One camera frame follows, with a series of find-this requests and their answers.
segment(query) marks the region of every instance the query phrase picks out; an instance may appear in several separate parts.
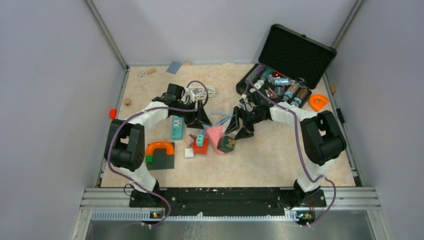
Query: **wooden table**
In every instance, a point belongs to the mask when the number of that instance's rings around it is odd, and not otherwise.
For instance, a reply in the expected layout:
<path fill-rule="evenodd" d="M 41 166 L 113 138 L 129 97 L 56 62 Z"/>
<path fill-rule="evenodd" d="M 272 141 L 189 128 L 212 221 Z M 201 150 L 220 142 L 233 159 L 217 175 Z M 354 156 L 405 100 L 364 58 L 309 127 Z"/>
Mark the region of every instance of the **wooden table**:
<path fill-rule="evenodd" d="M 186 86 L 192 80 L 205 85 L 213 85 L 217 95 L 210 98 L 205 106 L 209 115 L 213 112 L 231 114 L 233 107 L 239 104 L 240 95 L 236 92 L 236 83 L 253 67 L 253 64 L 235 65 L 189 65 L 182 66 L 173 75 L 167 66 L 156 66 L 156 73 L 139 77 L 140 71 L 151 67 L 131 67 L 123 98 L 131 98 L 132 105 L 120 107 L 119 119 L 127 118 L 147 106 L 154 98 L 167 90 L 168 83 Z M 328 96 L 324 81 L 320 81 L 312 94 Z M 303 107 L 312 110 L 309 104 Z M 332 111 L 330 104 L 323 110 Z M 215 114 L 210 117 L 216 123 L 224 116 Z M 146 144 L 171 139 L 171 119 L 155 125 L 146 133 Z M 295 132 L 292 127 L 270 120 L 255 126 L 254 137 L 238 140 L 234 151 L 218 155 L 209 146 L 206 156 L 184 158 L 184 141 L 175 142 L 175 168 L 152 170 L 151 174 L 161 187 L 291 187 L 301 174 L 302 166 L 296 148 Z M 184 128 L 184 135 L 197 134 L 200 130 Z M 334 162 L 326 176 L 336 186 L 355 186 L 346 152 Z M 102 187 L 123 187 L 128 181 L 113 174 L 107 167 L 101 182 Z M 326 181 L 323 186 L 330 186 Z"/>

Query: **wall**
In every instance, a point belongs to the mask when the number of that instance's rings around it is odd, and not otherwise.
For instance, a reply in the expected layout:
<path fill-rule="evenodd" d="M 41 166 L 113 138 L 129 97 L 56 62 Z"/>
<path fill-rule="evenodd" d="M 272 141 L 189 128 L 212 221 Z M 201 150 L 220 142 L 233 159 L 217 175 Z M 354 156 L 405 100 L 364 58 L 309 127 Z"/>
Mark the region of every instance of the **wall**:
<path fill-rule="evenodd" d="M 0 239 L 69 239 L 123 70 L 82 0 L 0 3 Z"/>
<path fill-rule="evenodd" d="M 282 24 L 331 45 L 356 0 L 94 0 L 129 65 L 257 62 Z"/>
<path fill-rule="evenodd" d="M 367 1 L 328 71 L 394 239 L 422 239 L 423 11 L 422 0 Z"/>

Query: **black case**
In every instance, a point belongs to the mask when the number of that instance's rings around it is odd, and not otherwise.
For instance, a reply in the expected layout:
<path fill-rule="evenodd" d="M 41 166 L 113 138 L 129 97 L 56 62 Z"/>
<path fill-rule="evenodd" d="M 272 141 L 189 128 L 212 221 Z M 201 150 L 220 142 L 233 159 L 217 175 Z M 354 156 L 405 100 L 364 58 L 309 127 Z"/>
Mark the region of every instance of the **black case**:
<path fill-rule="evenodd" d="M 290 79 L 303 78 L 307 88 L 314 89 L 336 54 L 336 49 L 332 47 L 325 46 L 280 24 L 274 24 L 271 26 L 258 61 Z M 237 83 L 236 90 L 239 94 L 243 94 L 246 88 L 245 79 L 256 66 L 257 64 Z M 308 100 L 310 92 L 301 107 Z"/>

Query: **table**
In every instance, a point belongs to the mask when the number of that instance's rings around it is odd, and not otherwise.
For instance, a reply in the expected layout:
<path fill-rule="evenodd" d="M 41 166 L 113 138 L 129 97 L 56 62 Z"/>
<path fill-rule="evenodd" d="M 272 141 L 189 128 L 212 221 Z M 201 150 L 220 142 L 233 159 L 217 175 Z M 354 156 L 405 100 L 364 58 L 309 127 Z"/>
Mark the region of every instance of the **table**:
<path fill-rule="evenodd" d="M 214 112 L 231 114 L 240 99 L 236 92 L 236 83 L 252 67 L 253 64 L 183 65 L 174 75 L 166 72 L 168 66 L 155 66 L 157 72 L 143 77 L 139 77 L 138 73 L 152 68 L 151 66 L 131 67 L 123 98 L 130 98 L 132 103 L 130 106 L 122 103 L 118 118 L 127 118 L 145 108 L 153 98 L 160 97 L 167 90 L 168 83 L 185 87 L 192 80 L 213 85 L 218 91 L 216 97 L 210 98 L 205 106 L 208 115 Z M 328 97 L 323 80 L 312 90 L 312 94 Z M 312 110 L 308 103 L 303 109 Z M 323 110 L 332 111 L 332 107 L 327 104 Z M 210 120 L 216 123 L 223 117 L 215 114 Z M 147 132 L 145 143 L 173 142 L 171 120 L 171 117 L 163 120 Z M 197 134 L 199 131 L 185 127 L 184 135 Z M 218 155 L 209 146 L 207 155 L 185 159 L 186 147 L 184 141 L 175 142 L 174 169 L 150 171 L 161 187 L 292 187 L 303 171 L 294 129 L 270 120 L 256 124 L 254 137 L 238 140 L 234 151 L 224 155 Z M 326 176 L 338 187 L 355 186 L 345 151 L 336 159 Z M 113 174 L 106 167 L 101 187 L 123 187 L 126 183 L 128 181 L 125 178 Z M 326 181 L 322 185 L 331 186 Z"/>

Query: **white cable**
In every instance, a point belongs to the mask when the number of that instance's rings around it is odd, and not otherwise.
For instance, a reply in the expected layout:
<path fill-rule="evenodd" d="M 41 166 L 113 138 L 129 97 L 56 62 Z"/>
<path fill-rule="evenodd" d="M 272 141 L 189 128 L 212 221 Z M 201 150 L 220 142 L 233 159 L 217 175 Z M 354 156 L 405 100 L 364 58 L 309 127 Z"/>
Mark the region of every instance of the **white cable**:
<path fill-rule="evenodd" d="M 217 95 L 217 90 L 212 85 L 206 85 L 207 93 L 209 94 L 209 98 L 213 98 Z M 204 100 L 206 99 L 206 92 L 202 86 L 193 86 L 189 87 L 189 90 L 194 93 L 195 100 Z"/>

